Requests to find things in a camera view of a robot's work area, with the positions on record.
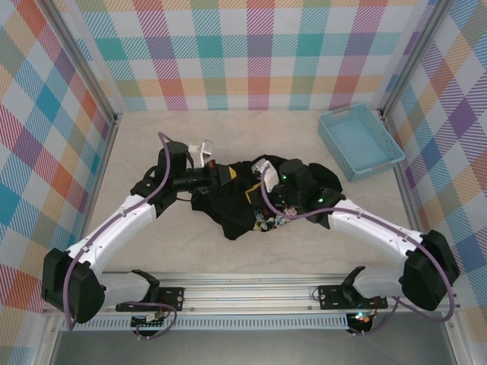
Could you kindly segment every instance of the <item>black garment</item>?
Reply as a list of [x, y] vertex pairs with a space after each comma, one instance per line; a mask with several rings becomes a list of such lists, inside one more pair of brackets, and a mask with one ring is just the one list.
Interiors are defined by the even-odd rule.
[[[259, 183], [252, 174], [252, 166], [260, 159], [268, 160], [277, 170], [286, 159], [278, 156], [263, 155], [254, 161], [233, 163], [230, 166], [237, 172], [237, 177], [222, 187], [208, 194], [193, 196], [191, 202], [194, 211], [206, 213], [213, 221], [221, 225], [224, 236], [235, 240], [242, 234], [254, 228], [256, 223], [256, 208], [247, 200], [245, 191]], [[330, 170], [318, 163], [310, 163], [310, 171], [320, 185], [342, 191], [338, 177]], [[262, 207], [267, 217], [275, 217], [269, 209]]]

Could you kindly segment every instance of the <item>beige floor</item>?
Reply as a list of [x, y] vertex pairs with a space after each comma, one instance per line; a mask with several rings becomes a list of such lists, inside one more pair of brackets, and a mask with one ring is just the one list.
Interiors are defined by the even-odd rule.
[[[393, 171], [349, 183], [317, 134], [320, 111], [201, 111], [126, 113], [116, 137], [91, 221], [91, 230], [115, 211], [144, 172], [157, 162], [157, 132], [177, 141], [214, 142], [220, 163], [260, 154], [318, 162], [339, 175], [348, 198], [364, 209], [407, 227]], [[270, 233], [249, 232], [226, 240], [221, 227], [189, 203], [177, 202], [129, 242], [107, 271], [200, 273], [346, 273], [387, 259], [375, 249], [307, 221]]]

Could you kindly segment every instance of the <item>plaid wall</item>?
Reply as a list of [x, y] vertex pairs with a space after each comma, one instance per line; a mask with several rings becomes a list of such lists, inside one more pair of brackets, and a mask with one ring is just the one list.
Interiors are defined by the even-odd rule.
[[0, 0], [0, 364], [39, 344], [49, 249], [77, 240], [109, 123], [34, 0]]
[[384, 92], [384, 95], [382, 96], [382, 99], [380, 100], [379, 103], [379, 109], [384, 108], [385, 103], [387, 102], [387, 99], [390, 96], [390, 92], [392, 91], [394, 86], [396, 86], [397, 78], [399, 77], [399, 75], [401, 75], [401, 72], [403, 72], [406, 63], [409, 57], [411, 56], [411, 52], [414, 50], [414, 47], [418, 43], [419, 36], [422, 33], [423, 29], [425, 28], [426, 24], [428, 23], [429, 17], [431, 16], [434, 6], [437, 4], [437, 2], [438, 0], [428, 0], [428, 4], [426, 5], [425, 10], [421, 15], [419, 22], [416, 24], [414, 32], [412, 32], [408, 45], [404, 49], [404, 52], [401, 55], [399, 62], [397, 62], [397, 66], [396, 69], [394, 70], [393, 76], [390, 78], [389, 84], [387, 84], [386, 91]]
[[425, 3], [76, 0], [129, 110], [334, 109], [374, 98], [376, 107], [409, 16]]
[[473, 353], [487, 358], [487, 2], [457, 0], [392, 112], [426, 230], [453, 244]]

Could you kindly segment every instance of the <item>purple cable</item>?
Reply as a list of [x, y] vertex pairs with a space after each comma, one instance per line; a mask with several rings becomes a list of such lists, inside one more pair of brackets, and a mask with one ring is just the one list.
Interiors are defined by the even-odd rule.
[[137, 334], [138, 339], [145, 338], [148, 341], [153, 340], [154, 338], [160, 337], [163, 334], [168, 333], [169, 330], [176, 324], [177, 311], [176, 311], [176, 308], [174, 308], [173, 306], [170, 306], [168, 304], [163, 304], [163, 303], [140, 303], [140, 302], [127, 302], [126, 304], [130, 304], [130, 305], [133, 305], [133, 306], [159, 306], [160, 308], [168, 309], [172, 313], [174, 313], [174, 318], [171, 321], [171, 323], [169, 324], [169, 326], [167, 328], [165, 328], [165, 329], [161, 329], [155, 335], [145, 336], [144, 337], [138, 331], [138, 328], [141, 327], [141, 325], [138, 325], [137, 327], [135, 327], [135, 333]]
[[[348, 213], [348, 214], [358, 215], [358, 212], [357, 211], [354, 211], [352, 209], [346, 209], [346, 208], [321, 208], [321, 209], [317, 209], [316, 211], [310, 211], [308, 213], [298, 214], [298, 215], [287, 215], [287, 214], [284, 214], [284, 213], [280, 212], [276, 207], [274, 207], [272, 205], [271, 201], [269, 200], [269, 197], [267, 196], [266, 182], [264, 180], [264, 176], [266, 175], [266, 172], [267, 172], [268, 169], [269, 169], [269, 167], [266, 167], [264, 169], [261, 177], [260, 177], [260, 191], [261, 191], [262, 196], [264, 198], [264, 201], [266, 202], [266, 204], [269, 207], [269, 209], [271, 211], [273, 211], [275, 214], [277, 214], [278, 216], [281, 216], [281, 217], [284, 217], [284, 218], [287, 218], [287, 219], [299, 219], [299, 218], [311, 217], [312, 215], [319, 214], [319, 213], [331, 213], [331, 212], [334, 212], [334, 211], [339, 211], [339, 212], [342, 212], [342, 213]], [[398, 297], [394, 297], [393, 298], [396, 301], [396, 303], [403, 305], [405, 308], [412, 310], [414, 313], [420, 315], [421, 317], [426, 318], [427, 320], [429, 320], [431, 322], [442, 323], [442, 322], [446, 322], [448, 319], [450, 319], [453, 316], [453, 314], [455, 313], [454, 292], [453, 292], [453, 290], [451, 288], [451, 285], [450, 285], [450, 282], [448, 280], [447, 275], [445, 274], [443, 268], [440, 266], [440, 264], [437, 261], [437, 259], [435, 259], [434, 256], [425, 247], [423, 247], [420, 243], [416, 242], [413, 238], [407, 236], [406, 234], [404, 234], [404, 232], [401, 232], [397, 228], [392, 227], [389, 224], [387, 224], [387, 223], [385, 223], [385, 222], [383, 222], [383, 221], [381, 221], [381, 220], [379, 220], [379, 219], [377, 219], [375, 217], [372, 217], [372, 216], [370, 216], [368, 214], [362, 214], [361, 217], [363, 217], [363, 218], [365, 218], [365, 219], [367, 219], [369, 221], [374, 222], [375, 224], [378, 224], [378, 225], [380, 225], [380, 226], [388, 229], [389, 231], [397, 234], [398, 236], [403, 237], [404, 240], [407, 240], [410, 243], [412, 243], [413, 245], [415, 245], [418, 249], [421, 250], [421, 252], [423, 252], [425, 254], [426, 257], [428, 257], [428, 259], [431, 261], [431, 263], [433, 264], [433, 266], [440, 273], [441, 279], [443, 280], [444, 285], [447, 288], [448, 300], [450, 301], [450, 308], [449, 308], [448, 313], [447, 313], [447, 315], [445, 317], [437, 318], [437, 317], [433, 317], [433, 316], [429, 316], [427, 314], [424, 314], [422, 311], [416, 309], [415, 307], [410, 306], [407, 303], [404, 303]]]
[[[158, 135], [159, 135], [159, 139], [162, 142], [162, 145], [164, 146], [164, 150], [167, 151], [168, 150], [167, 143], [164, 139], [167, 139], [168, 141], [172, 141], [172, 139], [170, 139], [164, 133], [161, 132], [159, 132]], [[62, 285], [62, 308], [64, 309], [66, 326], [68, 327], [69, 331], [73, 330], [76, 323], [76, 321], [71, 321], [71, 310], [69, 309], [69, 298], [68, 298], [69, 280], [71, 279], [71, 275], [73, 270], [75, 269], [76, 263], [85, 253], [83, 249], [89, 248], [96, 240], [96, 238], [98, 238], [108, 227], [110, 227], [119, 218], [125, 217], [128, 213], [134, 211], [135, 209], [137, 209], [138, 207], [146, 203], [149, 199], [151, 199], [153, 196], [155, 196], [160, 192], [160, 190], [164, 187], [164, 185], [166, 185], [167, 179], [169, 179], [169, 172], [170, 172], [170, 155], [169, 153], [166, 153], [165, 155], [166, 155], [166, 171], [164, 172], [164, 178], [162, 179], [161, 184], [159, 184], [159, 186], [150, 195], [148, 195], [147, 198], [144, 198], [140, 202], [134, 204], [132, 207], [127, 208], [125, 211], [123, 211], [123, 213], [118, 213], [116, 216], [112, 217], [108, 222], [106, 222], [99, 230], [97, 230], [93, 234], [93, 236], [86, 242], [83, 248], [79, 250], [78, 254], [71, 261], [71, 264], [68, 267], [68, 271], [66, 272], [66, 276], [64, 277], [64, 283]]]

